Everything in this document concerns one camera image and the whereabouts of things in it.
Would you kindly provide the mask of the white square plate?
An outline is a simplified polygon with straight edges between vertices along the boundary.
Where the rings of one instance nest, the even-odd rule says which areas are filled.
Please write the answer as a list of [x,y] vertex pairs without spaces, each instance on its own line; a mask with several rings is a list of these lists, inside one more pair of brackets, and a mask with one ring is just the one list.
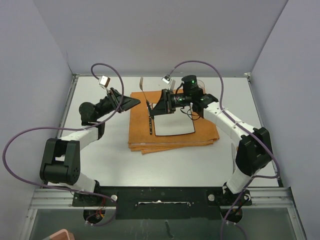
[[179,136],[195,133],[194,121],[176,108],[174,113],[156,115],[153,119],[157,137]]

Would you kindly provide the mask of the clear drinking glass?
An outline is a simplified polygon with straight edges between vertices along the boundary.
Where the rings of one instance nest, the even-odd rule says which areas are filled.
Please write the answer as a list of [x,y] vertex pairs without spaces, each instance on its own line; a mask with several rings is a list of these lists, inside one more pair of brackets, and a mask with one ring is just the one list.
[[202,80],[197,79],[197,84],[198,84],[199,88],[201,88],[202,91],[205,93],[206,92],[205,83]]

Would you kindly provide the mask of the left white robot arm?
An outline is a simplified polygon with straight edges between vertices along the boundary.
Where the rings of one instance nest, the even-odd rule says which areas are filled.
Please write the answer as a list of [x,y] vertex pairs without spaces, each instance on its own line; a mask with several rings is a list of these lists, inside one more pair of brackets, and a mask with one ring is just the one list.
[[85,191],[84,200],[91,206],[97,205],[102,199],[102,193],[95,189],[97,181],[81,173],[81,150],[104,135],[104,123],[94,126],[99,123],[98,119],[114,110],[118,113],[125,112],[140,103],[139,99],[122,96],[114,88],[110,88],[107,96],[96,104],[82,103],[79,113],[83,130],[46,141],[39,171],[40,179],[61,184],[77,192]]

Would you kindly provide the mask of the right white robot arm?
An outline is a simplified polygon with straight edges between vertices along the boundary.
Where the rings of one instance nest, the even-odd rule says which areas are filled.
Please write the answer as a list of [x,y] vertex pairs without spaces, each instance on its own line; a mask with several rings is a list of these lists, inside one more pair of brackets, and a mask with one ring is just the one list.
[[158,102],[148,109],[152,118],[173,114],[177,108],[191,107],[193,112],[218,126],[232,140],[234,172],[223,186],[222,198],[226,203],[234,204],[250,180],[272,161],[269,131],[245,123],[224,108],[215,96],[199,87],[195,75],[181,79],[179,87],[182,92],[173,90],[175,82],[169,75],[162,80],[170,88],[162,89]]

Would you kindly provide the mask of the silver fork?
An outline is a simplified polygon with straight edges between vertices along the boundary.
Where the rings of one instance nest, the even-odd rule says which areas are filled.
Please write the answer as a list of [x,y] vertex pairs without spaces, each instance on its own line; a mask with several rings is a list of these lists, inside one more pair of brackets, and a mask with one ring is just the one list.
[[149,125],[149,134],[153,135],[153,118],[151,116],[148,117],[148,125]]

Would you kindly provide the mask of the gold fork green handle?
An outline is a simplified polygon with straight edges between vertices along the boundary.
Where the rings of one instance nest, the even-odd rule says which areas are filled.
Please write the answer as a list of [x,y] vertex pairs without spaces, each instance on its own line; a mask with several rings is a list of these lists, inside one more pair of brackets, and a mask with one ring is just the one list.
[[140,80],[139,80],[139,89],[140,89],[140,90],[142,91],[142,93],[143,93],[143,96],[144,96],[144,98],[145,98],[145,103],[146,103],[146,106],[147,106],[147,109],[148,109],[148,114],[149,114],[149,116],[151,116],[152,108],[151,108],[151,106],[150,106],[150,102],[149,102],[148,99],[147,99],[146,93],[145,93],[145,91],[144,91],[144,89],[143,89],[143,82],[144,82],[144,77],[141,76],[141,77],[140,77]]

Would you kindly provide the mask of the orange cloth napkin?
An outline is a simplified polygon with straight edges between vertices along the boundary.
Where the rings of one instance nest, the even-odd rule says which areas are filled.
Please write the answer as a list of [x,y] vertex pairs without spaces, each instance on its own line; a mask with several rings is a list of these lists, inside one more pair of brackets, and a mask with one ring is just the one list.
[[[153,104],[160,99],[161,92],[147,91],[145,94]],[[202,118],[194,121],[195,133],[174,136],[150,135],[149,112],[143,93],[132,92],[130,96],[140,100],[140,104],[130,110],[128,147],[132,152],[141,151],[142,154],[146,154],[159,152],[162,148],[205,146],[220,139],[216,125]]]

